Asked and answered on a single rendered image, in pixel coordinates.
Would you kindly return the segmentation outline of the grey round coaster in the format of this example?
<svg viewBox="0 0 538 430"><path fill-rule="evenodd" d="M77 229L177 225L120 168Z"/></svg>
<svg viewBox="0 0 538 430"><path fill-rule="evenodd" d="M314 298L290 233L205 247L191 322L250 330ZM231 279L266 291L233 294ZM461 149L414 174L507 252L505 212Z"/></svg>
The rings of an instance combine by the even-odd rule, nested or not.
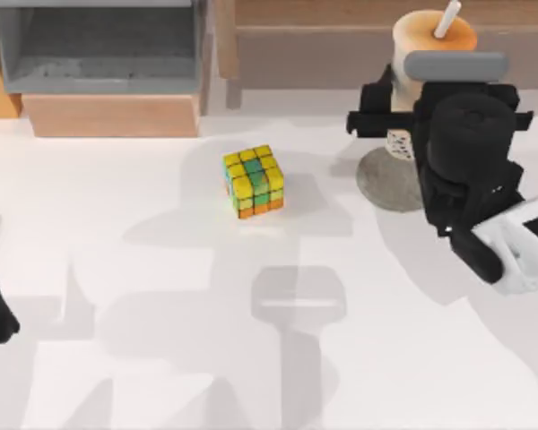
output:
<svg viewBox="0 0 538 430"><path fill-rule="evenodd" d="M359 162L356 183L360 192L380 209L395 212L423 208L416 165L398 159L385 148L368 152Z"/></svg>

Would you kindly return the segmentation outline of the brown wooden shelf unit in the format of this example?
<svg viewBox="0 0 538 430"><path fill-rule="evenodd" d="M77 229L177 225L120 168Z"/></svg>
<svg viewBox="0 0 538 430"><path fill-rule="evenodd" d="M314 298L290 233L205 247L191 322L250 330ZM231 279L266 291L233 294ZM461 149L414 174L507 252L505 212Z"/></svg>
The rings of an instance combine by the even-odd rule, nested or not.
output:
<svg viewBox="0 0 538 430"><path fill-rule="evenodd" d="M266 92L260 112L330 112L337 91L377 78L392 56L392 27L406 13L449 0L211 0L225 106ZM461 0L478 47L503 50L510 80L538 90L538 0Z"/></svg>

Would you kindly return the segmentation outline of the orange cup with straw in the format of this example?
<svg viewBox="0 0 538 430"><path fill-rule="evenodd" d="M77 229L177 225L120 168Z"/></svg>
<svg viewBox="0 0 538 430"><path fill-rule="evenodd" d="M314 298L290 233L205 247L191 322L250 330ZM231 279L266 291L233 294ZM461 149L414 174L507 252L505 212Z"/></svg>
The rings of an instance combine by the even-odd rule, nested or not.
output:
<svg viewBox="0 0 538 430"><path fill-rule="evenodd" d="M444 10L418 10L403 15L394 25L391 61L392 112L408 112L420 97L423 80L415 81L404 70L404 60L413 51L473 51L475 30L458 16L460 0L450 0Z"/></svg>

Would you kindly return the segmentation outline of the yellow green puzzle cube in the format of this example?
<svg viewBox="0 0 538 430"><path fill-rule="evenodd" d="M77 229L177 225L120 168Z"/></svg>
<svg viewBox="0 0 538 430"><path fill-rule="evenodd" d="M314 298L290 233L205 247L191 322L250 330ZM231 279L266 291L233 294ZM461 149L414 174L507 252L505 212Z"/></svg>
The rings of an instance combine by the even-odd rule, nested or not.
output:
<svg viewBox="0 0 538 430"><path fill-rule="evenodd" d="M225 187L239 219L284 205L284 175L269 145L223 156Z"/></svg>

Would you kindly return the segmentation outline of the pale wooden drawer front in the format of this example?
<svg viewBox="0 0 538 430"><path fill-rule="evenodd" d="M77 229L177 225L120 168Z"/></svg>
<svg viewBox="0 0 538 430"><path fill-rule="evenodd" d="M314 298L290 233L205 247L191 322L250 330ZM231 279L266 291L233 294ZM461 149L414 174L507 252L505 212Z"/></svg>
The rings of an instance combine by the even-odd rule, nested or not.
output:
<svg viewBox="0 0 538 430"><path fill-rule="evenodd" d="M24 94L22 104L38 137L191 138L202 111L197 94Z"/></svg>

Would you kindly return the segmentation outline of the grey pierced drawer inside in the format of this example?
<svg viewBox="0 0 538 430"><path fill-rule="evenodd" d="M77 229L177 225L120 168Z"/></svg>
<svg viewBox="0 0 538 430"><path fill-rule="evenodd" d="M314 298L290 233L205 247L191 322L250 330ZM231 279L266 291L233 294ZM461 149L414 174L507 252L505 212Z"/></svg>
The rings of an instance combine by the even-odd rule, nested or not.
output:
<svg viewBox="0 0 538 430"><path fill-rule="evenodd" d="M20 94L198 91L206 0L0 0L4 87Z"/></svg>

